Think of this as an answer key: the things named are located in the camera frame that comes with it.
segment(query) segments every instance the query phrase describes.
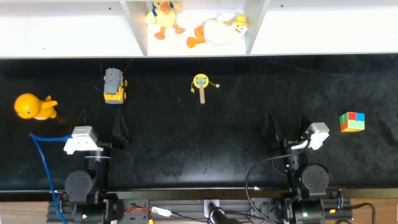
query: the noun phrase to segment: white plush duck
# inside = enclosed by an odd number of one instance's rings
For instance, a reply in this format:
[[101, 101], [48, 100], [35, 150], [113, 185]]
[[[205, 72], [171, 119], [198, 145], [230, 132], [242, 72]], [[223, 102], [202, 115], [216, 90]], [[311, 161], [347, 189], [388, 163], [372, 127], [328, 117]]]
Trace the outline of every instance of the white plush duck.
[[203, 26], [195, 28], [195, 37], [188, 37], [190, 48], [202, 43], [221, 45], [235, 42], [242, 38], [248, 30], [246, 16], [239, 14], [231, 23], [224, 22], [223, 16], [205, 21]]

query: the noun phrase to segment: blue vest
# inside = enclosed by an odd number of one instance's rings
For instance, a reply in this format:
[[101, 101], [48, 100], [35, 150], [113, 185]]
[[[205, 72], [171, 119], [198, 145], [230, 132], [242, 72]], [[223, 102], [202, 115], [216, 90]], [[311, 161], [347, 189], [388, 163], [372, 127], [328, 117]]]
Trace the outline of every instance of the blue vest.
[[[152, 13], [154, 14], [154, 16], [157, 16], [157, 13], [156, 13], [156, 7], [155, 7], [155, 5], [154, 5], [154, 3], [152, 2]], [[174, 8], [174, 5], [173, 5], [173, 3], [170, 1], [170, 7], [173, 9]]]

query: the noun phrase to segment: blue cable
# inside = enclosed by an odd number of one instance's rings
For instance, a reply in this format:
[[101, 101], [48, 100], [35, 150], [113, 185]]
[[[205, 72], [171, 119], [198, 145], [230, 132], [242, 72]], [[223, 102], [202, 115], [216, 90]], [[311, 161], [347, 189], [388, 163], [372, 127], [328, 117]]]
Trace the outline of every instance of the blue cable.
[[45, 141], [45, 142], [66, 142], [68, 139], [72, 138], [72, 136], [65, 136], [62, 138], [40, 138], [35, 136], [34, 134], [30, 133], [29, 136], [32, 138], [33, 142], [35, 143], [37, 150], [39, 150], [40, 155], [42, 156], [42, 160], [43, 160], [43, 165], [44, 165], [44, 169], [45, 169], [45, 173], [47, 174], [47, 178], [49, 180], [49, 184], [50, 184], [50, 188], [51, 188], [51, 194], [52, 194], [52, 199], [54, 200], [54, 204], [55, 204], [55, 208], [57, 209], [57, 213], [59, 214], [62, 222], [64, 224], [68, 224], [68, 222], [66, 221], [66, 219], [63, 217], [60, 207], [58, 205], [57, 202], [57, 197], [55, 196], [55, 191], [54, 191], [54, 186], [52, 184], [52, 180], [51, 180], [51, 176], [50, 176], [50, 171], [49, 171], [49, 167], [47, 165], [47, 162], [45, 161], [45, 157], [42, 151], [42, 148], [39, 146], [38, 141]]

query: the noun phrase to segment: red square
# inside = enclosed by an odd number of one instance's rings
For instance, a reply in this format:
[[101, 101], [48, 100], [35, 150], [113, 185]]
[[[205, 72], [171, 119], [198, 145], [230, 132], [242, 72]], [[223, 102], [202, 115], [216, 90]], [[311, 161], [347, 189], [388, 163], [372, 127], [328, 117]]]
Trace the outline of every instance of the red square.
[[356, 113], [355, 112], [348, 112], [348, 119], [356, 121]]

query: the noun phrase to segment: blue square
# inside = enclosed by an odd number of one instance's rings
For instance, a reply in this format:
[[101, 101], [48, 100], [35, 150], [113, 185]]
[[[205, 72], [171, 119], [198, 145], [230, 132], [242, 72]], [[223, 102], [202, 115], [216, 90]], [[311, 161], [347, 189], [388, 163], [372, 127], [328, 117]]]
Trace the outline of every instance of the blue square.
[[356, 120], [357, 121], [365, 121], [365, 114], [356, 113]]

